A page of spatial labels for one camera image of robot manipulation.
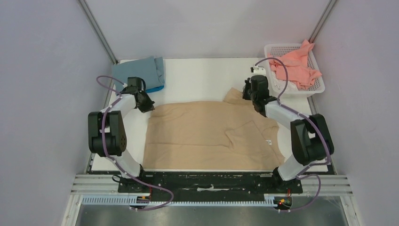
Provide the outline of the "beige t shirt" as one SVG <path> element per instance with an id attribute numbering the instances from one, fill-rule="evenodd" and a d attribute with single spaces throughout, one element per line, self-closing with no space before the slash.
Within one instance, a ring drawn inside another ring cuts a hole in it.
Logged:
<path id="1" fill-rule="evenodd" d="M 237 89 L 223 101 L 157 106 L 148 120 L 143 166 L 153 170 L 273 170 L 285 158 L 278 123 Z"/>

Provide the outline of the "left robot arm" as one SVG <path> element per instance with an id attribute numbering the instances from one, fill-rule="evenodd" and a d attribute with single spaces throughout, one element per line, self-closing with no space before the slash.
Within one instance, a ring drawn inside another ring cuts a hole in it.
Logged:
<path id="1" fill-rule="evenodd" d="M 129 77 L 116 99 L 98 112 L 88 115 L 88 146 L 92 153 L 109 160 L 121 173 L 123 182 L 136 192 L 143 192 L 148 184 L 143 167 L 127 150 L 124 117 L 132 110 L 142 113 L 154 110 L 154 101 L 145 91 L 146 83 L 140 77 Z"/>

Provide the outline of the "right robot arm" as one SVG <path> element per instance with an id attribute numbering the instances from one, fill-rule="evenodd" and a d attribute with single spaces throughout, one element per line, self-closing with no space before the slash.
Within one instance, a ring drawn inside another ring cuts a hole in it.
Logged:
<path id="1" fill-rule="evenodd" d="M 273 170 L 271 184 L 275 191 L 286 191 L 292 182 L 302 179 L 310 167 L 331 162 L 334 146 L 323 115 L 307 116 L 282 104 L 270 95 L 268 80 L 263 75 L 246 79 L 242 97 L 251 100 L 262 116 L 290 130 L 292 155 Z"/>

